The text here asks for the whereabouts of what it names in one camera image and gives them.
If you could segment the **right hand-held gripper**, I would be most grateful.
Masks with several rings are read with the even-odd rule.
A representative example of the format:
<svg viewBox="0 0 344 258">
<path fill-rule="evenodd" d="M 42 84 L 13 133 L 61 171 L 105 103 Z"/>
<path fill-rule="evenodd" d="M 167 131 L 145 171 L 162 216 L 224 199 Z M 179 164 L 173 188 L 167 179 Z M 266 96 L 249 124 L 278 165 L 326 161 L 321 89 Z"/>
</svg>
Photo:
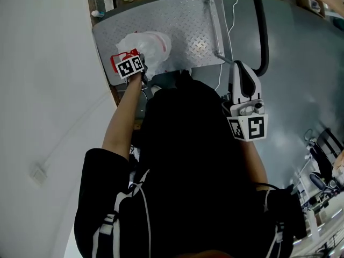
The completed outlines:
<svg viewBox="0 0 344 258">
<path fill-rule="evenodd" d="M 228 93 L 221 97 L 223 113 L 230 125 L 233 137 L 241 141 L 255 141 L 267 136 L 268 115 L 241 116 L 239 111 L 261 98 L 261 82 L 255 71 L 241 61 L 232 67 L 232 98 Z"/>
</svg>

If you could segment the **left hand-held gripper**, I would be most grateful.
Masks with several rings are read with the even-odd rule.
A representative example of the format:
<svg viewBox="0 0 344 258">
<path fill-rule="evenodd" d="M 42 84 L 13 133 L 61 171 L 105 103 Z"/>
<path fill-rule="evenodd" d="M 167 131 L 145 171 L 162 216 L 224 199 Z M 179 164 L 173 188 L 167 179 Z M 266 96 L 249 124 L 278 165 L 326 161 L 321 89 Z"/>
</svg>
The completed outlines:
<svg viewBox="0 0 344 258">
<path fill-rule="evenodd" d="M 143 54 L 130 56 L 123 59 L 120 63 L 116 64 L 117 72 L 126 84 L 129 84 L 130 78 L 133 75 L 140 74 L 143 85 L 147 84 L 146 72 L 148 67 L 145 64 L 145 57 Z"/>
</svg>

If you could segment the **white plastic bag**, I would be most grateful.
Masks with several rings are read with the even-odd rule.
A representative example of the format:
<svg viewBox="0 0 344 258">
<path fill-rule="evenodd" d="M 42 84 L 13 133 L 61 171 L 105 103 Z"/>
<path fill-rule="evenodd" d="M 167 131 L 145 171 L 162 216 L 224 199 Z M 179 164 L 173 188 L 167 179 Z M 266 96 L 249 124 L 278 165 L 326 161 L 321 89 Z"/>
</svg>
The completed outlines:
<svg viewBox="0 0 344 258">
<path fill-rule="evenodd" d="M 116 64 L 130 56 L 143 54 L 148 67 L 146 79 L 150 81 L 158 69 L 168 59 L 171 52 L 171 39 L 163 33 L 146 31 L 130 33 L 116 44 L 118 54 L 110 57 L 112 68 L 116 74 Z"/>
</svg>

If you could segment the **metal diamond plate platform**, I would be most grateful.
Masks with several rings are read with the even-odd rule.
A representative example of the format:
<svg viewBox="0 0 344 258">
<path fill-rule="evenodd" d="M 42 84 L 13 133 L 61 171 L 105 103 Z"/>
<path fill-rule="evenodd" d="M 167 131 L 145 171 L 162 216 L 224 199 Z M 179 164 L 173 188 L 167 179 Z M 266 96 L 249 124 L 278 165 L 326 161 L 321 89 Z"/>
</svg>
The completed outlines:
<svg viewBox="0 0 344 258">
<path fill-rule="evenodd" d="M 156 0 L 116 10 L 93 27 L 96 46 L 112 86 L 124 83 L 112 68 L 116 44 L 130 33 L 155 31 L 171 39 L 168 59 L 156 75 L 232 63 L 223 0 Z"/>
</svg>

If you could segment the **person's left forearm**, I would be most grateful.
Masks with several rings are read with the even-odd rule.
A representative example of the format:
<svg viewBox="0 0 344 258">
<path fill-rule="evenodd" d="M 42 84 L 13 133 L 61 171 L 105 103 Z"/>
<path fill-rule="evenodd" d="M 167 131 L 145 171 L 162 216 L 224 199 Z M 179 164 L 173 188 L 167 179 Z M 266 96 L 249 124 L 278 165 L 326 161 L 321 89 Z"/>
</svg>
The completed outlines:
<svg viewBox="0 0 344 258">
<path fill-rule="evenodd" d="M 107 127 L 102 148 L 125 159 L 130 157 L 135 112 L 141 93 L 141 74 L 130 76 L 127 89 Z"/>
</svg>

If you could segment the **person's right forearm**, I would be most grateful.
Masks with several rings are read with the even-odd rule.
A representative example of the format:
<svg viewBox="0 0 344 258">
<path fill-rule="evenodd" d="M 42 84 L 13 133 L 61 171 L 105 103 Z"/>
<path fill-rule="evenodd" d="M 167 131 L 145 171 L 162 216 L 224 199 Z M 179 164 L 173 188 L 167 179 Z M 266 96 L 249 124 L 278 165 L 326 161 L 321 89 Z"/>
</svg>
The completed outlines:
<svg viewBox="0 0 344 258">
<path fill-rule="evenodd" d="M 264 185 L 268 184 L 267 173 L 254 143 L 252 141 L 241 141 L 240 146 L 246 171 L 249 179 L 254 183 L 256 190 L 269 190 L 269 187 Z"/>
</svg>

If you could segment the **person's black clothing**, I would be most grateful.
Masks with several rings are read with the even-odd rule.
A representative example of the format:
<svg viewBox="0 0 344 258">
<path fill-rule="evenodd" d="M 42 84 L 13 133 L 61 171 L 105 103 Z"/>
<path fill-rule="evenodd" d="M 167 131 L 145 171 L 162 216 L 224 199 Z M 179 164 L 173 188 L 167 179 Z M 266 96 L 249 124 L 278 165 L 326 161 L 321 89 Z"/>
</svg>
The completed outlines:
<svg viewBox="0 0 344 258">
<path fill-rule="evenodd" d="M 290 258 L 306 235 L 289 190 L 257 191 L 214 89 L 187 71 L 153 89 L 140 157 L 86 152 L 74 222 L 82 258 Z"/>
</svg>

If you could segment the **black slatted rack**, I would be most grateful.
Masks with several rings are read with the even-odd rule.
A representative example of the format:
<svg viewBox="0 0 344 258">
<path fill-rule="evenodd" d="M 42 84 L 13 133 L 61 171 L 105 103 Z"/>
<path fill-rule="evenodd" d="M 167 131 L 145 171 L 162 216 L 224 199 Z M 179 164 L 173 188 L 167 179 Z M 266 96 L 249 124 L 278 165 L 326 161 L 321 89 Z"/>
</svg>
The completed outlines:
<svg viewBox="0 0 344 258">
<path fill-rule="evenodd" d="M 317 145 L 333 167 L 342 151 L 344 151 L 344 142 L 341 142 L 330 128 L 325 128 L 317 137 L 311 137 L 309 143 Z"/>
</svg>

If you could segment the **black office chair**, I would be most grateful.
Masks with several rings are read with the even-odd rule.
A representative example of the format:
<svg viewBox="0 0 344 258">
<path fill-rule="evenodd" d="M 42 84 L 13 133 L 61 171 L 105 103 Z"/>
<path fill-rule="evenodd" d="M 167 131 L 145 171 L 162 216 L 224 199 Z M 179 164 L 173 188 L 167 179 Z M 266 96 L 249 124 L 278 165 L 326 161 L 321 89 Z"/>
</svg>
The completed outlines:
<svg viewBox="0 0 344 258">
<path fill-rule="evenodd" d="M 334 194 L 338 190 L 335 180 L 330 179 L 327 181 L 323 178 L 321 173 L 311 172 L 309 174 L 309 178 L 311 182 L 323 193 Z"/>
</svg>

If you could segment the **white wall switch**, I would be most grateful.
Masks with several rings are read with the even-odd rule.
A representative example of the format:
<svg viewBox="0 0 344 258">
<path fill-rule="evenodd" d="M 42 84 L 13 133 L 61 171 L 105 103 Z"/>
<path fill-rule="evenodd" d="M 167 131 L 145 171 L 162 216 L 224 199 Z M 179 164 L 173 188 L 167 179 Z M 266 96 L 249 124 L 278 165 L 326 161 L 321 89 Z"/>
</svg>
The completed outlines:
<svg viewBox="0 0 344 258">
<path fill-rule="evenodd" d="M 47 174 L 40 164 L 35 164 L 30 171 L 31 180 L 41 187 L 47 180 Z"/>
</svg>

